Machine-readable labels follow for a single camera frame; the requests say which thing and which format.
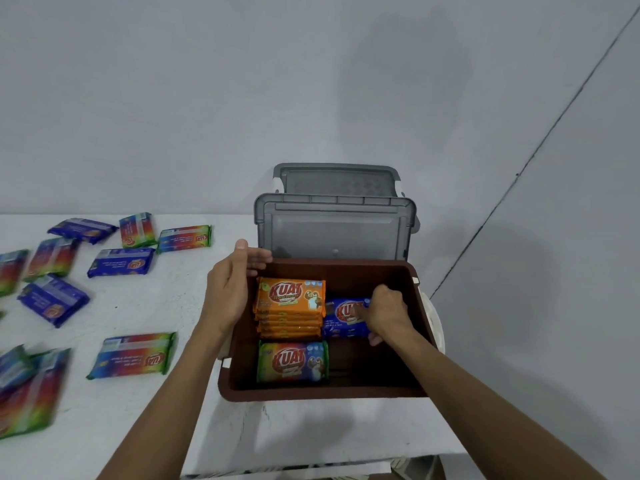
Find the person's left arm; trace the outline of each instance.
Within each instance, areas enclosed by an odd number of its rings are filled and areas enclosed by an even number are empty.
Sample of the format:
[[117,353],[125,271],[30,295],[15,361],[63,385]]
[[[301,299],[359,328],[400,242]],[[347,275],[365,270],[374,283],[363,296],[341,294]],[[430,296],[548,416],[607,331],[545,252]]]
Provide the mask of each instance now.
[[175,367],[97,480],[176,480],[220,347],[244,311],[246,277],[271,261],[244,239],[209,272],[200,320]]

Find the person's left hand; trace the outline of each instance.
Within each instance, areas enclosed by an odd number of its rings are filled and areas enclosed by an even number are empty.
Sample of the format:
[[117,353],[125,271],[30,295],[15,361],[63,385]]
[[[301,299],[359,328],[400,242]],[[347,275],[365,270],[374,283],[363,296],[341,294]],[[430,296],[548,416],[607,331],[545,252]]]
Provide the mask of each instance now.
[[265,269],[272,260],[270,250],[250,248],[247,241],[238,239],[234,252],[217,262],[207,275],[198,325],[207,333],[228,334],[246,306],[246,277],[256,276],[257,270]]

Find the hand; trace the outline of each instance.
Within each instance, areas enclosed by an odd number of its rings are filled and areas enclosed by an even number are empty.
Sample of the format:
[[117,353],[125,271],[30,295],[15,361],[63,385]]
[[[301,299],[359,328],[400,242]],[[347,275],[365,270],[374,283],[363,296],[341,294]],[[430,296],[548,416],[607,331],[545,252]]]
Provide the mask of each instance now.
[[357,306],[355,313],[371,330],[369,343],[372,346],[379,345],[383,340],[391,343],[402,332],[413,330],[402,293],[389,290],[386,285],[378,285],[373,290],[369,307]]
[[236,249],[213,266],[207,275],[207,291],[198,325],[206,333],[226,335],[244,311],[247,300],[246,277],[256,276],[271,262],[271,251],[250,248],[247,241],[238,239]]

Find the person's right arm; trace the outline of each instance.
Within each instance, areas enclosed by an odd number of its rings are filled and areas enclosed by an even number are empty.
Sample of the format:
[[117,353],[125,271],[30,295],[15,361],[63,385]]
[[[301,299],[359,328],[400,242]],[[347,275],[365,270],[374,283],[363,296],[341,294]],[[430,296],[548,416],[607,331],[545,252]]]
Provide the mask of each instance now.
[[487,480],[603,480],[575,451],[514,405],[441,354],[412,326],[402,293],[376,288],[368,309],[359,308],[418,379]]

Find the stack of orange packages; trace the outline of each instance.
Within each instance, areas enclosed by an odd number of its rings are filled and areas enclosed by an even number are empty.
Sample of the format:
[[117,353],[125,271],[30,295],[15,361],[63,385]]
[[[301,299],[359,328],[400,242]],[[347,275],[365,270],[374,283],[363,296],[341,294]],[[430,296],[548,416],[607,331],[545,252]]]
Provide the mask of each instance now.
[[258,277],[253,313],[261,339],[320,337],[326,313],[324,280]]

